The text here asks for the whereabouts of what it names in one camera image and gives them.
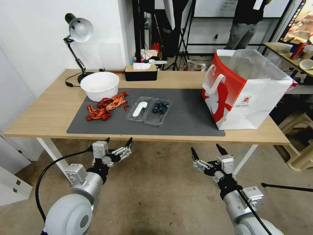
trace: desk lamp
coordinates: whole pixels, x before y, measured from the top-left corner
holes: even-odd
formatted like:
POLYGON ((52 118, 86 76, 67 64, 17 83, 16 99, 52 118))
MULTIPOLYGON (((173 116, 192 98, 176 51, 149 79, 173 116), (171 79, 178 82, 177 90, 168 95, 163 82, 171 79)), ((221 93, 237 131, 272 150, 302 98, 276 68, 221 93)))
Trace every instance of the desk lamp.
POLYGON ((75 61, 77 62, 78 66, 82 70, 82 74, 79 75, 77 78, 78 82, 81 83, 81 80, 84 77, 92 74, 93 72, 86 72, 85 65, 82 63, 82 61, 79 58, 77 58, 77 56, 73 52, 70 44, 73 41, 76 41, 76 42, 88 41, 91 38, 91 35, 94 31, 94 28, 88 20, 83 19, 83 18, 76 18, 71 13, 67 13, 65 15, 65 21, 69 25, 69 27, 68 27, 69 35, 66 38, 64 38, 63 40, 66 43, 66 45, 68 46, 71 53, 73 54, 75 61))

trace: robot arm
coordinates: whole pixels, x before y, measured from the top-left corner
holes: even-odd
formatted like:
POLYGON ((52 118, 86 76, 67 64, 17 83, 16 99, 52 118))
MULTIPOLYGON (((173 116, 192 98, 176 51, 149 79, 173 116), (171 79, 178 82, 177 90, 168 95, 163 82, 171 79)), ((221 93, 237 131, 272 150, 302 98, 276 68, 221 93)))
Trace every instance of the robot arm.
POLYGON ((66 169, 73 182, 72 194, 63 196, 50 208, 43 230, 48 235, 82 235, 87 232, 110 168, 131 154, 132 138, 117 150, 108 149, 109 140, 93 143, 91 168, 86 170, 82 164, 71 164, 66 169))
POLYGON ((256 187, 242 188, 237 184, 234 171, 234 158, 225 149, 217 145, 222 156, 217 161, 199 160, 196 151, 191 148, 193 166, 211 176, 221 189, 220 196, 226 204, 227 213, 235 226, 236 235, 283 235, 272 223, 260 219, 256 214, 258 204, 264 195, 256 187))

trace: floor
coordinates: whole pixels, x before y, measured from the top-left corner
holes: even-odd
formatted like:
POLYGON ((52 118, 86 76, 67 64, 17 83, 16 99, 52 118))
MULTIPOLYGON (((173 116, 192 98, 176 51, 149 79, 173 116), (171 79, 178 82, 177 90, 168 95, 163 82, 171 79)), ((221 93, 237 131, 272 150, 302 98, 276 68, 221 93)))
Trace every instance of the floor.
MULTIPOLYGON (((90 140, 54 140, 63 155, 82 151, 90 140)), ((110 141, 110 148, 124 142, 110 141)), ((215 160, 214 144, 134 142, 133 154, 110 170, 100 203, 88 234, 234 234, 234 227, 213 180, 192 167, 190 147, 203 160, 215 160)), ((222 145, 235 157, 242 145, 222 145)), ((68 159, 69 163, 90 166, 92 154, 68 159)), ((43 152, 17 176, 35 185, 51 160, 43 152)), ((313 169, 295 172, 287 167, 273 146, 259 146, 237 175, 243 187, 258 186, 265 198, 260 216, 271 221, 284 234, 311 234, 312 194, 262 188, 270 184, 312 187, 313 169)), ((44 211, 60 197, 69 194, 69 182, 56 166, 45 175, 40 188, 44 211)), ((40 234, 43 221, 36 208, 34 190, 28 200, 0 207, 0 234, 40 234)))

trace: person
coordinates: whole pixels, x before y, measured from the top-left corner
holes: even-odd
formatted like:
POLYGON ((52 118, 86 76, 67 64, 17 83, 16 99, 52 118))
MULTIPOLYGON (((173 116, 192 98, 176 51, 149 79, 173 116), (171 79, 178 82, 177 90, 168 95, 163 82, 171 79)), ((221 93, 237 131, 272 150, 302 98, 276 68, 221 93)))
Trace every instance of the person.
POLYGON ((257 23, 263 19, 265 5, 271 0, 239 0, 232 21, 229 40, 224 49, 245 49, 255 34, 257 23))

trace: gray desk mat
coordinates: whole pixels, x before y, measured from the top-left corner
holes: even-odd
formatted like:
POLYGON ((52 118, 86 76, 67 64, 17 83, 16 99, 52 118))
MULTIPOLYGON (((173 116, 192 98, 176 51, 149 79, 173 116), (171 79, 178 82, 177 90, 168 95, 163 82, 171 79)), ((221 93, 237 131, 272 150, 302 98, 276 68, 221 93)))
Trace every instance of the gray desk mat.
POLYGON ((201 97, 201 89, 151 89, 119 88, 119 93, 129 93, 125 99, 132 106, 140 96, 171 100, 173 102, 164 123, 159 126, 137 123, 126 119, 128 112, 124 105, 114 109, 106 121, 86 120, 89 114, 87 105, 97 108, 97 102, 88 97, 79 108, 67 133, 83 134, 129 134, 129 135, 185 135, 185 136, 225 136, 219 131, 212 115, 201 97))

